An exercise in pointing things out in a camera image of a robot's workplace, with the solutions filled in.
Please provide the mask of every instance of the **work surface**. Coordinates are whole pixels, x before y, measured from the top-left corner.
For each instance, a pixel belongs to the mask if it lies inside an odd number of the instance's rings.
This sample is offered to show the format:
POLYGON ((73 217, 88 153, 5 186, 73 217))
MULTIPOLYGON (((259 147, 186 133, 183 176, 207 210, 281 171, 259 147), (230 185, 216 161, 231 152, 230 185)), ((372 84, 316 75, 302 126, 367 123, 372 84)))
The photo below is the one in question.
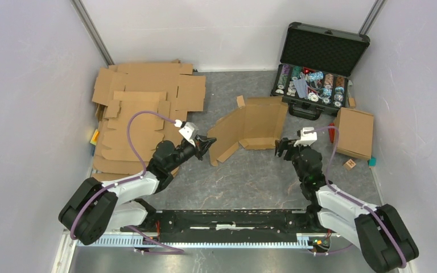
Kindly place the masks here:
MULTIPOLYGON (((207 96, 203 112, 189 114, 202 134, 237 107, 236 97, 268 96, 275 72, 213 72, 207 76, 207 96)), ((308 121, 287 115, 282 136, 296 138, 306 126, 322 127, 333 121, 323 115, 308 121)), ((332 144, 327 133, 319 133, 312 146, 323 155, 323 170, 332 144)), ((375 204, 380 198, 366 161, 347 171, 348 156, 337 154, 330 179, 348 193, 375 204)), ((218 167, 208 155, 200 162, 192 158, 180 167, 177 177, 163 192, 145 200, 157 209, 305 208, 299 180, 291 162, 274 157, 273 150, 246 151, 240 148, 218 167)), ((333 249, 347 245, 333 239, 333 249)), ((304 250, 186 249, 186 255, 141 256, 128 248, 78 247, 70 272, 372 272, 358 249, 331 257, 314 258, 304 250)))
MULTIPOLYGON (((267 97, 275 80, 274 71, 198 73, 207 77, 203 112, 189 113, 188 121, 199 127, 199 134, 237 108, 236 97, 267 97)), ((296 138, 302 127, 323 127, 334 117, 321 115, 317 121, 287 115, 282 136, 296 138)), ((327 132, 318 133, 312 145, 323 156, 323 171, 329 162, 332 144, 327 132)), ((373 177, 364 160, 347 171, 343 164, 350 157, 336 154, 329 179, 346 192, 379 204, 373 177)), ((163 191, 144 198, 157 209, 236 209, 305 208, 309 202, 301 194, 291 162, 274 157, 274 150, 247 151, 240 148, 218 167, 210 165, 208 154, 202 162, 195 158, 180 167, 177 177, 163 191)))

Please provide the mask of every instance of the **unfolded cardboard box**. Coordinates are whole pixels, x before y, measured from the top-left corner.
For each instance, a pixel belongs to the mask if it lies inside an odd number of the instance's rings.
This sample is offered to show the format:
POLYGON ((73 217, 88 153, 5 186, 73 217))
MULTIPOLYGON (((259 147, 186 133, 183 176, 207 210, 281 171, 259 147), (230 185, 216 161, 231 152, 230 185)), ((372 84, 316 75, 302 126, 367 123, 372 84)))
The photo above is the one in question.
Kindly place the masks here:
POLYGON ((210 162, 218 166, 235 151, 239 144, 246 150, 274 149, 281 138, 287 104, 281 97, 237 98, 238 109, 217 121, 207 137, 217 138, 210 147, 210 162))
MULTIPOLYGON (((93 168, 100 177, 120 177, 142 170, 131 150, 126 130, 139 111, 154 111, 185 121, 189 111, 203 111, 205 77, 192 76, 193 66, 172 63, 127 63, 101 68, 92 101, 100 121, 93 168)), ((152 115, 137 116, 130 126, 131 141, 148 164, 163 140, 180 144, 182 136, 170 122, 152 115)))
POLYGON ((373 147, 373 120, 370 113, 342 107, 334 120, 339 129, 337 152, 369 160, 373 147))

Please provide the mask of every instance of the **wall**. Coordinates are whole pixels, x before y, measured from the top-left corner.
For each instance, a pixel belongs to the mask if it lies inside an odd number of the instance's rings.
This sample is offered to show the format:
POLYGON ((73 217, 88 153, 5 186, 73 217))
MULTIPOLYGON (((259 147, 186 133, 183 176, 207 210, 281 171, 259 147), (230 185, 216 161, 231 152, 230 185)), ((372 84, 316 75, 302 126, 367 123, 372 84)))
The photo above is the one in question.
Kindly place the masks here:
POLYGON ((291 22, 358 32, 374 0, 83 0, 115 63, 276 69, 291 22))
POLYGON ((104 62, 69 1, 0 1, 0 272, 50 272, 104 62))
POLYGON ((388 1, 368 35, 353 88, 375 115, 380 189, 419 247, 416 272, 437 272, 437 1, 388 1))

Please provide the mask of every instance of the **white poker chip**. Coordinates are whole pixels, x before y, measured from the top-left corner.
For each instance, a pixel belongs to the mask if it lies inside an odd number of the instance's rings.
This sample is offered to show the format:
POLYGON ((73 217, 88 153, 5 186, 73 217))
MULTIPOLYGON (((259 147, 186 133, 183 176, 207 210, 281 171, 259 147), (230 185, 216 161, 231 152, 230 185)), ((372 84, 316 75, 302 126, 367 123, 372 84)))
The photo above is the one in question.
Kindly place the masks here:
POLYGON ((314 93, 309 93, 309 100, 311 100, 311 101, 313 101, 313 102, 316 102, 316 101, 319 101, 319 97, 318 97, 318 95, 316 95, 316 94, 314 94, 314 93))

